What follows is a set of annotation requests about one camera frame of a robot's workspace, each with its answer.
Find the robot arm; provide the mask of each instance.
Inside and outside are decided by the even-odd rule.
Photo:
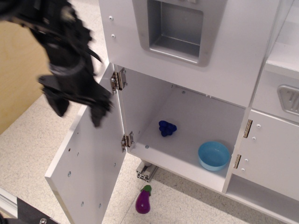
[[[53,75],[39,77],[43,92],[59,116],[66,112],[69,100],[91,108],[95,127],[110,111],[110,92],[93,78],[91,56],[99,56],[88,47],[90,30],[77,18],[67,0],[0,0],[0,20],[28,27],[45,48]]]

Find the gray vent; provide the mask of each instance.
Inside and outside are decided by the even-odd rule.
[[[278,96],[284,111],[299,115],[299,89],[281,85],[278,88]]]

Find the door hinge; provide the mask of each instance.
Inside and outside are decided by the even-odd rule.
[[[131,147],[133,144],[135,144],[133,136],[133,132],[131,132],[129,135],[123,135],[121,140],[122,152],[126,151],[126,147]]]
[[[235,160],[235,164],[234,164],[234,168],[237,169],[238,168],[238,165],[239,165],[239,162],[240,162],[240,159],[241,159],[241,155],[238,154],[237,155],[237,158]]]
[[[252,120],[248,120],[246,129],[245,129],[245,132],[244,132],[244,135],[243,135],[243,138],[247,138],[248,137],[251,125],[252,125]]]
[[[126,69],[122,68],[120,72],[113,72],[110,83],[113,95],[116,93],[116,90],[123,90],[128,85],[126,82]]]

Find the blue bowl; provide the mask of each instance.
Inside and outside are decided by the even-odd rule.
[[[218,171],[225,167],[229,161],[229,151],[223,144],[216,141],[208,141],[202,144],[198,150],[199,163],[211,171]]]

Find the open cabinet door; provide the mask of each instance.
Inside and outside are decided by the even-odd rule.
[[[109,64],[100,84],[111,91],[113,66]],[[72,224],[101,223],[125,153],[118,95],[113,111],[95,128],[90,109],[83,106],[45,177]]]

